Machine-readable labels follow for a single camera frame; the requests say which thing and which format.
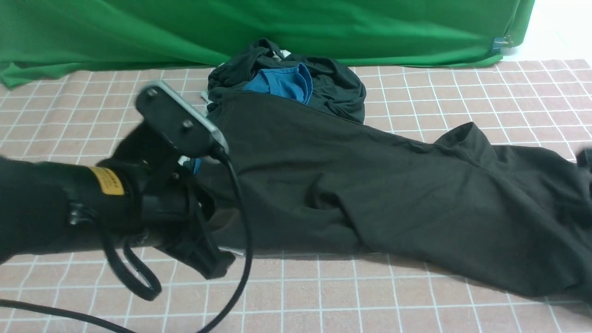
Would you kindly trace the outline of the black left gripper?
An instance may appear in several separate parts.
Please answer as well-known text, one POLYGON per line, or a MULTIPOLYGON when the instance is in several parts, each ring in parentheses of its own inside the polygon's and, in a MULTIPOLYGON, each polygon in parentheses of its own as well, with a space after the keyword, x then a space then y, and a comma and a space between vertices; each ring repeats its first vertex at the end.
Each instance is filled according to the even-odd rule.
POLYGON ((235 256, 218 249, 209 231, 213 200, 180 155, 146 123, 136 126, 98 167, 124 185, 122 208, 102 208, 102 225, 117 242, 154 247, 196 270, 207 280, 224 277, 235 256))

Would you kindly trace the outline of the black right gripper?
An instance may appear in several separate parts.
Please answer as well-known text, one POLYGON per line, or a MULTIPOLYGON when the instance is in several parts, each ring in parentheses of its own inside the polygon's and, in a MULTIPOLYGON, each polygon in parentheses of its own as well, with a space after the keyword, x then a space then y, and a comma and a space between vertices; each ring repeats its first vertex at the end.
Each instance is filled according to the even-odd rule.
POLYGON ((583 148, 576 154, 577 168, 581 172, 592 173, 592 148, 583 148))

